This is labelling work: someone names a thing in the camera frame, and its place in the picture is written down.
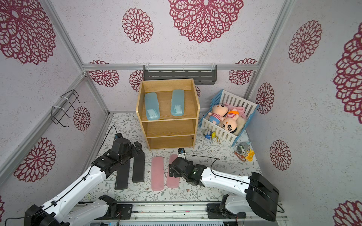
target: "shelf compartment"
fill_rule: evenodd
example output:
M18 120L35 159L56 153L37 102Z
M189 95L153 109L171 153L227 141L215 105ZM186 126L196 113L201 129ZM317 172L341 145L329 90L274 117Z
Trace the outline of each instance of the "shelf compartment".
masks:
M172 91L175 89L185 91L185 112L182 116L171 115ZM153 121L198 119L200 107L193 79L142 81L136 107L141 122L149 121L146 117L144 95L151 92L157 93L160 109L160 119Z
M193 146L194 136L154 137L147 141L150 149L186 148Z
M196 119L142 122L147 138L194 135Z

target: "plush doll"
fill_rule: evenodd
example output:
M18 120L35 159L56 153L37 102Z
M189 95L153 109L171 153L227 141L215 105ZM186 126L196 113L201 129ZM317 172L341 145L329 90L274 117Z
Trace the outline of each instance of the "plush doll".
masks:
M209 112L210 122L214 124L219 124L220 120L224 120L224 115L227 113L228 108L225 105L214 105L212 107L212 112Z
M229 111L222 124L222 128L226 131L233 133L237 129L237 122L236 120L239 118L239 112L236 111L236 108Z

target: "small toy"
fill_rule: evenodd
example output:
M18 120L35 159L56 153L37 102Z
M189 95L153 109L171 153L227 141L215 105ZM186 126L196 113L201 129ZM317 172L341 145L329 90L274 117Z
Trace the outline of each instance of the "small toy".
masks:
M236 108L229 111L222 124L222 128L230 133L234 133L237 129L236 120L239 118L239 112L236 111Z
M255 155L254 151L249 148L248 156L246 156L245 159L251 162L253 160L254 155Z
M238 151L239 154L247 156L248 155L248 152L247 152L248 147L249 147L249 145L246 142L242 142L237 146L237 151Z
M224 120L224 115L227 113L228 108L225 105L214 105L212 112L207 113L210 116L210 122L219 124L220 121Z
M245 158L243 155L239 154L238 152L234 152L234 154L235 154L241 161L243 161L243 162L246 162L246 161L247 161L246 158Z
M212 141L212 139L216 138L216 141L220 142L220 139L216 136L216 131L213 132L210 129L206 129L206 130L204 130L203 135L211 141Z
M210 129L206 129L206 130L204 130L204 132L203 132L203 135L207 138L207 139L212 139L212 135L213 134L213 132L212 132L212 130L210 130Z

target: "wire hook rack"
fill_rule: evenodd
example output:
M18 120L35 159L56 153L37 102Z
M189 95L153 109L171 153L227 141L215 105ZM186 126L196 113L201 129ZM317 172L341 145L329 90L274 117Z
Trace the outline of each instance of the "wire hook rack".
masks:
M69 101L69 99L70 99L72 96L75 96L75 99L74 99L74 101L71 103L71 102ZM80 102L80 101L79 101L79 99L78 99L79 94L77 93L77 91L76 91L75 89L72 89L72 90L64 93L64 94L61 95L60 97L65 98L67 101L64 102L61 106L52 106L52 107L51 107L50 119L51 119L56 125L60 124L60 125L63 126L63 127L69 127L69 126L63 125L60 121L62 120L62 118L63 118L65 115L66 115L68 118L70 118L70 119L73 119L73 118L74 118L74 117L70 117L70 116L67 114L67 112L68 112L68 110L69 110L71 107L75 110L75 108L74 108L74 106L73 106L73 104L74 104L75 101L78 101L79 103L85 103L85 102ZM69 106L68 109L65 111L65 108L63 108L63 107L64 107L64 105L65 105L66 103L69 103L70 106ZM55 116L58 114L58 112L59 112L59 110L57 110L57 109L60 109L62 112L64 112L64 114L62 115L62 117L61 117L59 120L55 117Z

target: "blue plastic case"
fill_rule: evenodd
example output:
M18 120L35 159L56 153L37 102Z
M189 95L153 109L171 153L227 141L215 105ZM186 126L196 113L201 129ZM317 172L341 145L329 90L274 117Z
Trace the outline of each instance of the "blue plastic case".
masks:
M181 116L185 112L185 91L175 89L172 91L171 115Z
M156 93L146 93L144 95L144 104L146 106L146 116L148 120L160 119L160 109Z

